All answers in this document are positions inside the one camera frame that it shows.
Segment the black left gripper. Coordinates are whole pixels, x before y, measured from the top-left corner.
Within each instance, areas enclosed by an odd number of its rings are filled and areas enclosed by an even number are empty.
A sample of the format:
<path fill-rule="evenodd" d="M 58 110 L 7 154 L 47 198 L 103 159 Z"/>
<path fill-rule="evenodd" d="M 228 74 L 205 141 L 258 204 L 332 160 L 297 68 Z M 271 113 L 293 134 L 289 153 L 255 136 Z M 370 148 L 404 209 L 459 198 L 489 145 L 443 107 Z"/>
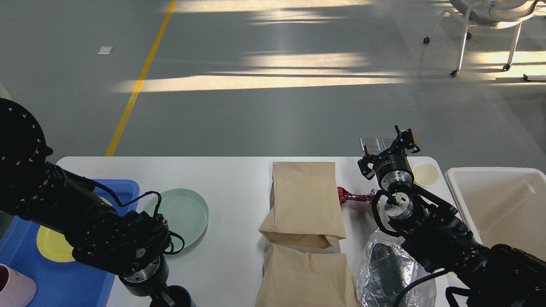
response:
<path fill-rule="evenodd" d="M 170 295 L 166 281 L 169 267 L 164 255 L 158 256 L 144 269 L 129 277 L 119 276 L 125 288 L 134 296 L 156 296 L 156 307 L 175 307 L 175 299 Z"/>

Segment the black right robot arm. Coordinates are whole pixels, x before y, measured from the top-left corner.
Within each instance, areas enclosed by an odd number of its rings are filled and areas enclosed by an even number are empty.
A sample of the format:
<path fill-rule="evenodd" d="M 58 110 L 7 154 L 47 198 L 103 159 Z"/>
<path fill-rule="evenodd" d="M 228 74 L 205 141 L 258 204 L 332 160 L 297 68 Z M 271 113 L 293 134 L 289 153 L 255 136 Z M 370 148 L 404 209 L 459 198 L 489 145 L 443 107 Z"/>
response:
<path fill-rule="evenodd" d="M 502 243 L 478 243 L 452 204 L 416 184 L 407 154 L 421 150 L 417 136 L 398 125 L 395 130 L 389 147 L 374 154 L 363 145 L 357 162 L 362 175 L 376 178 L 380 187 L 371 201 L 376 225 L 403 237 L 401 247 L 429 273 L 406 286 L 393 305 L 418 285 L 452 272 L 466 288 L 445 289 L 451 307 L 458 306 L 456 295 L 466 296 L 469 307 L 543 307 L 545 262 Z"/>

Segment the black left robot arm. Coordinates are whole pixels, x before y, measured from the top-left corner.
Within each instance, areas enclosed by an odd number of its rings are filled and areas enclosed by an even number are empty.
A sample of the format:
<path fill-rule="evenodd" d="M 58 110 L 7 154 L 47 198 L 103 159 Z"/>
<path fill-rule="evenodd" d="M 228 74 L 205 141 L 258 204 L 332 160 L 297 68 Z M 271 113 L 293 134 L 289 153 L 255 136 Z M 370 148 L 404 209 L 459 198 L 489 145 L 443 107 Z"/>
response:
<path fill-rule="evenodd" d="M 131 294 L 149 296 L 152 307 L 191 307 L 188 291 L 168 286 L 166 255 L 175 255 L 170 231 L 160 214 L 131 210 L 119 215 L 94 190 L 123 207 L 119 197 L 87 177 L 47 161 L 53 151 L 36 118 L 23 106 L 2 98 L 1 210 L 64 235 L 81 264 L 115 274 Z"/>

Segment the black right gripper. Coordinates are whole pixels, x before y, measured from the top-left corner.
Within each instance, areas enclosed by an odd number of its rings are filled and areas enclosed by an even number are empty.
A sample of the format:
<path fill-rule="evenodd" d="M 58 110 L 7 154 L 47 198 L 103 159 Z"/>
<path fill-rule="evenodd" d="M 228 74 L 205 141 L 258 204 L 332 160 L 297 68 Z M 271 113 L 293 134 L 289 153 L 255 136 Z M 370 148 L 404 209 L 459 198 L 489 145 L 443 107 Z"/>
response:
<path fill-rule="evenodd" d="M 411 165 L 403 155 L 421 152 L 421 144 L 411 128 L 402 129 L 395 125 L 396 137 L 387 147 L 387 156 L 374 154 L 367 145 L 363 146 L 363 157 L 357 162 L 360 172 L 367 180 L 375 176 L 382 190 L 393 191 L 397 186 L 411 186 L 415 181 Z"/>

